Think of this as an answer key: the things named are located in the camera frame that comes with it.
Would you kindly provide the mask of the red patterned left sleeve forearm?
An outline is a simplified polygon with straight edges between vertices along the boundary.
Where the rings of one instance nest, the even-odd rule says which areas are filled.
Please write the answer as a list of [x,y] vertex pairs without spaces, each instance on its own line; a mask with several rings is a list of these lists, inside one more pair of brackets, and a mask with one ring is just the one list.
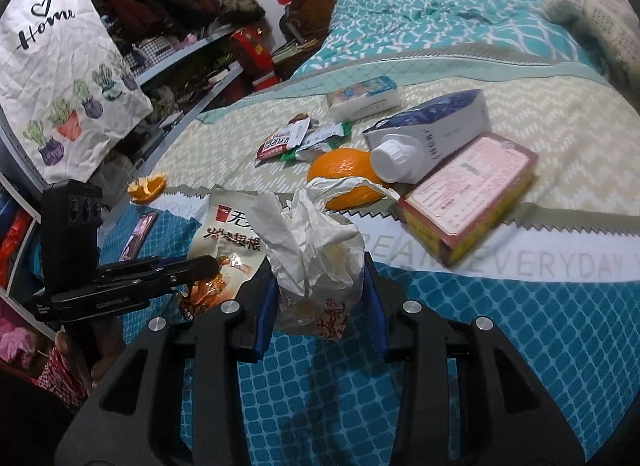
[[87,389],[79,375],[70,372],[64,365],[57,348],[53,348],[49,359],[35,384],[54,394],[72,412],[77,412],[88,398]]

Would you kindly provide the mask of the person's left hand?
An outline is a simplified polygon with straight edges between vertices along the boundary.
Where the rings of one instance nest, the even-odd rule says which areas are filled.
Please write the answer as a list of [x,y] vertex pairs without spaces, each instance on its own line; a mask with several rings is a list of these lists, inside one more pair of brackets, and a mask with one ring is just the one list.
[[126,348],[118,317],[65,325],[55,335],[64,368],[76,374],[88,392],[102,380]]

